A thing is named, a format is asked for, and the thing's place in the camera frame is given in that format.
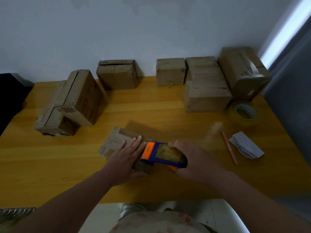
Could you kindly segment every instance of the person's right arm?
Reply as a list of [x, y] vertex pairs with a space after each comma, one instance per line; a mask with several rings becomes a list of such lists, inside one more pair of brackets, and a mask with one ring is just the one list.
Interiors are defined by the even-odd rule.
[[236, 211], [247, 229], [255, 232], [311, 232], [311, 224], [261, 194], [237, 175], [226, 171], [201, 147], [182, 141], [169, 143], [185, 154], [187, 168], [176, 171], [180, 177], [214, 188]]

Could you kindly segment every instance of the red pen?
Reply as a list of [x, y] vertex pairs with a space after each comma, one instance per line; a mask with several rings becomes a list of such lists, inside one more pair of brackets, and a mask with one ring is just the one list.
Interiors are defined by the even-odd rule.
[[231, 149], [231, 147], [230, 147], [230, 143], [229, 143], [229, 140], [228, 140], [228, 138], [227, 138], [225, 132], [224, 132], [224, 131], [221, 131], [221, 134], [222, 134], [222, 137], [224, 138], [224, 141], [225, 141], [225, 143], [226, 143], [226, 145], [227, 145], [228, 151], [229, 151], [229, 153], [230, 153], [230, 155], [231, 155], [231, 157], [232, 157], [232, 159], [233, 159], [234, 164], [235, 164], [235, 165], [238, 165], [238, 161], [236, 160], [235, 155], [234, 155], [234, 153], [233, 153], [233, 151], [232, 151], [232, 149]]

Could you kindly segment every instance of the yellow wooden tabletop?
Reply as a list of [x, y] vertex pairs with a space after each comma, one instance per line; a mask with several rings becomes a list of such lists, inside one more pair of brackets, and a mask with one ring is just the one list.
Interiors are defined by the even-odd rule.
[[[183, 86], [157, 87], [156, 77], [144, 77], [137, 89], [108, 92], [110, 103], [93, 127], [58, 138], [33, 129], [55, 86], [56, 82], [36, 83], [24, 109], [0, 137], [0, 208], [40, 206], [99, 170], [106, 160], [97, 151], [114, 126], [159, 142], [199, 142], [228, 170], [268, 196], [311, 194], [309, 166], [262, 96], [253, 101], [261, 111], [260, 123], [243, 128], [231, 123], [226, 112], [185, 113]], [[243, 131], [265, 154], [249, 160], [234, 148], [239, 163], [235, 166], [221, 129], [228, 138]], [[112, 188], [101, 203], [216, 197], [213, 190], [155, 164], [149, 177]]]

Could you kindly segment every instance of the person's left hand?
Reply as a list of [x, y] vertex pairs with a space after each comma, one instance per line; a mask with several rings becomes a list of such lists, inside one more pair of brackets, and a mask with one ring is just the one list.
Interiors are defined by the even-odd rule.
[[146, 142], [142, 143], [142, 136], [137, 139], [133, 138], [126, 146], [124, 145], [125, 141], [122, 141], [119, 148], [108, 158], [106, 165], [101, 170], [113, 186], [121, 185], [131, 178], [148, 176], [144, 172], [132, 171], [134, 162], [146, 146]]

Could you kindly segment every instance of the tape roll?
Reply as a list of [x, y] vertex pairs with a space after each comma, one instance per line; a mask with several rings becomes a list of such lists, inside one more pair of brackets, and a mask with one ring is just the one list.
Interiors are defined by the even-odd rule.
[[244, 127], [256, 125], [259, 122], [259, 110], [249, 101], [233, 101], [228, 109], [229, 119]]

